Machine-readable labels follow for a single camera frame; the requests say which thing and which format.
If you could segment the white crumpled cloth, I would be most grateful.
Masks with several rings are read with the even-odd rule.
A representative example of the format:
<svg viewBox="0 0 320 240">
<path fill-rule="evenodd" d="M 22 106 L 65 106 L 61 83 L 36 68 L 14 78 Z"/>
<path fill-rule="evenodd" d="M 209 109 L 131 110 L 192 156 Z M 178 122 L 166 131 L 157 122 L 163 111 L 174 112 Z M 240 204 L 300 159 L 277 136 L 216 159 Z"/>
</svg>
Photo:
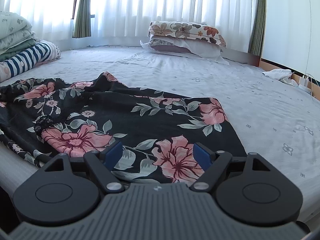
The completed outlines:
<svg viewBox="0 0 320 240">
<path fill-rule="evenodd" d="M 291 79 L 292 72 L 289 69 L 273 69 L 270 71 L 262 72 L 266 77 L 269 77 L 274 80 L 278 80 L 284 84 L 298 87 L 298 83 L 294 79 Z"/>
</svg>

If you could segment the green curtain right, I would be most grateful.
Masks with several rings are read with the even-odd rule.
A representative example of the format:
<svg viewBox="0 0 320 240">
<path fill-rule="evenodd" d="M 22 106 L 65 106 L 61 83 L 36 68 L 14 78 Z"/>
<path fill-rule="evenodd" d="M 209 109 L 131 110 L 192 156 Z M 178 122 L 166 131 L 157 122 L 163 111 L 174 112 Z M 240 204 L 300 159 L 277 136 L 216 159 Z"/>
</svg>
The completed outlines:
<svg viewBox="0 0 320 240">
<path fill-rule="evenodd" d="M 266 0 L 256 0 L 255 17 L 248 52 L 261 57 L 266 24 Z"/>
</svg>

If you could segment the wooden bed frame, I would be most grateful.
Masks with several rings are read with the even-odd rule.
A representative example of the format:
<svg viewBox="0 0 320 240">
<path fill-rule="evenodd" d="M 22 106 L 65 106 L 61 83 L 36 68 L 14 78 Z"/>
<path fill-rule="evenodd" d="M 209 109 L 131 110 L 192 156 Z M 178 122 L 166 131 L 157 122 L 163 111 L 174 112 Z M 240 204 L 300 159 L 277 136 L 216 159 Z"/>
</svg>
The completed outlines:
<svg viewBox="0 0 320 240">
<path fill-rule="evenodd" d="M 281 64 L 261 59 L 259 56 L 237 50 L 227 49 L 224 47 L 221 48 L 221 56 L 231 61 L 260 67 L 264 71 L 270 71 L 273 69 L 289 69 L 292 72 L 291 79 L 294 79 L 296 83 L 298 83 L 298 85 L 300 84 L 300 81 L 302 81 L 302 84 L 310 89 L 311 95 L 319 100 L 319 81 L 315 80 L 311 76 L 311 74 L 301 74 L 300 72 L 296 72 L 295 70 L 285 67 Z"/>
</svg>

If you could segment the white lower pillow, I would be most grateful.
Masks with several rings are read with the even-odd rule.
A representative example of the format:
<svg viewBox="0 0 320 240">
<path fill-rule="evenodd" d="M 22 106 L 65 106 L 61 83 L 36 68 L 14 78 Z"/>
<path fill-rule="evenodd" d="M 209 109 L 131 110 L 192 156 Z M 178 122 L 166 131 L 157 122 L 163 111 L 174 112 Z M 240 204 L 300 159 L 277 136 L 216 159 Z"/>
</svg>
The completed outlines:
<svg viewBox="0 0 320 240">
<path fill-rule="evenodd" d="M 153 53 L 185 57 L 195 55 L 203 59 L 212 60 L 216 63 L 229 65 L 229 62 L 221 56 L 220 46 L 204 40 L 152 35 L 148 42 L 143 43 L 140 41 L 140 45 L 142 48 Z"/>
</svg>

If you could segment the blue white striped blanket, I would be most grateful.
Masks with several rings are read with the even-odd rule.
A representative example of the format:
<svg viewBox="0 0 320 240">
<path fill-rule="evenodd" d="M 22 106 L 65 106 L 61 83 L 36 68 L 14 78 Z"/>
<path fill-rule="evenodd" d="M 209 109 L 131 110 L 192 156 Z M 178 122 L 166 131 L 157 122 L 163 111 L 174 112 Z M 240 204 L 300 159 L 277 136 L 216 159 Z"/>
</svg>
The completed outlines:
<svg viewBox="0 0 320 240">
<path fill-rule="evenodd" d="M 36 66 L 58 60 L 60 49 L 49 41 L 37 42 L 14 56 L 1 62 L 1 82 L 20 75 Z"/>
</svg>

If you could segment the floral pillow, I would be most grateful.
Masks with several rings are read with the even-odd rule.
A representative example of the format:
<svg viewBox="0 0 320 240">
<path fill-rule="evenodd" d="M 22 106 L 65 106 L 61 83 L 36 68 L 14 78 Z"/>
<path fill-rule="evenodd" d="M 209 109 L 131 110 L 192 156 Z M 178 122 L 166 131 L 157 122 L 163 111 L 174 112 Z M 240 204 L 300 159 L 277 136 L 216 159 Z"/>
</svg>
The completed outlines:
<svg viewBox="0 0 320 240">
<path fill-rule="evenodd" d="M 226 47 L 226 42 L 218 29 L 206 24 L 177 21 L 154 21 L 150 23 L 148 36 L 165 36 L 207 41 Z"/>
</svg>

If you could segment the green curtain left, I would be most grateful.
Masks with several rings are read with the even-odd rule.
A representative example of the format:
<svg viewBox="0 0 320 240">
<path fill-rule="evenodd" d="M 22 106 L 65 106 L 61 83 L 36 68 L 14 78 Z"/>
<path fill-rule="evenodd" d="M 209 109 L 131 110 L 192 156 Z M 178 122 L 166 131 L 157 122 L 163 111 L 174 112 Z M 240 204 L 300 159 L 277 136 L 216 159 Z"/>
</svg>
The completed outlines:
<svg viewBox="0 0 320 240">
<path fill-rule="evenodd" d="M 74 0 L 73 12 L 74 27 L 72 38 L 84 38 L 91 36 L 91 0 Z"/>
</svg>

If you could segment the grey patterned bed sheet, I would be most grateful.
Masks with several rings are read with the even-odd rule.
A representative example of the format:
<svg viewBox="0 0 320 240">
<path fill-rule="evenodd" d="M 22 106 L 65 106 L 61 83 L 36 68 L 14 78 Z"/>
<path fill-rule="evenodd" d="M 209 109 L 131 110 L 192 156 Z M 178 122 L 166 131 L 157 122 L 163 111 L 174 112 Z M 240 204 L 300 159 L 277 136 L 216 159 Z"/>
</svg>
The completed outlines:
<svg viewBox="0 0 320 240">
<path fill-rule="evenodd" d="M 59 60 L 4 84 L 32 77 L 91 81 L 102 72 L 129 87 L 216 98 L 246 152 L 259 153 L 300 188 L 300 220 L 319 213 L 319 101 L 266 77 L 260 68 L 154 54 L 140 47 L 96 47 L 65 51 Z"/>
</svg>

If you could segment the green curtain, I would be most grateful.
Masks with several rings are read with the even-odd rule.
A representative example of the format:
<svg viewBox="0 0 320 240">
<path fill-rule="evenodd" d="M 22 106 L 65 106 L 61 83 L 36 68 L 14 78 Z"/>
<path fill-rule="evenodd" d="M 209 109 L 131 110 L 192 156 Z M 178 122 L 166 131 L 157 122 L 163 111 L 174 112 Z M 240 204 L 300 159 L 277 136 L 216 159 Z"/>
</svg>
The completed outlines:
<svg viewBox="0 0 320 240">
<path fill-rule="evenodd" d="M 255 17 L 248 52 L 261 57 L 266 24 L 266 0 L 256 0 Z"/>
<path fill-rule="evenodd" d="M 84 38 L 91 36 L 91 0 L 74 0 L 73 12 L 74 27 L 72 38 Z"/>
</svg>

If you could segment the black floral pants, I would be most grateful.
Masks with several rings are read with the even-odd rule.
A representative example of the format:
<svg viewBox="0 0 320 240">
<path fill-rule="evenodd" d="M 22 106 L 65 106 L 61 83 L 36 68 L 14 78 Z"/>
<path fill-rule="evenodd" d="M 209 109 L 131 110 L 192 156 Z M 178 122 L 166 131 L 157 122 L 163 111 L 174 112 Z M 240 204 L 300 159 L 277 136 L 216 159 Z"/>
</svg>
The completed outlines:
<svg viewBox="0 0 320 240">
<path fill-rule="evenodd" d="M 123 151 L 114 175 L 141 183 L 192 184 L 203 174 L 193 157 L 197 142 L 246 155 L 215 98 L 129 88 L 107 72 L 89 82 L 27 79 L 1 88 L 1 142 L 37 167 L 116 141 Z"/>
</svg>

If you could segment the light green folded quilt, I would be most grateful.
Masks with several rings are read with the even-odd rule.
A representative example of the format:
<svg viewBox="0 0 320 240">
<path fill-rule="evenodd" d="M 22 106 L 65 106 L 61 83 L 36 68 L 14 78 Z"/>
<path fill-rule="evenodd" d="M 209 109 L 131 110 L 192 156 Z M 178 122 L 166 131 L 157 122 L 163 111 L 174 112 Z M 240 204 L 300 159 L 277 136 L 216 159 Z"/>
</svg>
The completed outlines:
<svg viewBox="0 0 320 240">
<path fill-rule="evenodd" d="M 1 11 L 1 62 L 30 48 L 39 40 L 32 25 L 22 16 Z"/>
</svg>

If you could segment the white sheer curtain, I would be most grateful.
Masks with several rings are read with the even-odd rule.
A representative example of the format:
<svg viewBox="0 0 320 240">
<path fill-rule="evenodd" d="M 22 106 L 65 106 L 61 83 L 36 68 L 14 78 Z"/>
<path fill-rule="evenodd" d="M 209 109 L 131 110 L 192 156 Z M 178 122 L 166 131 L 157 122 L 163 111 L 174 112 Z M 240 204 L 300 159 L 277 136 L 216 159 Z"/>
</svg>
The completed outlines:
<svg viewBox="0 0 320 240">
<path fill-rule="evenodd" d="M 37 37 L 62 50 L 98 45 L 137 46 L 152 21 L 204 23 L 229 48 L 247 51 L 257 0 L 91 0 L 91 35 L 74 38 L 78 0 L 1 0 L 3 11 L 27 19 Z"/>
</svg>

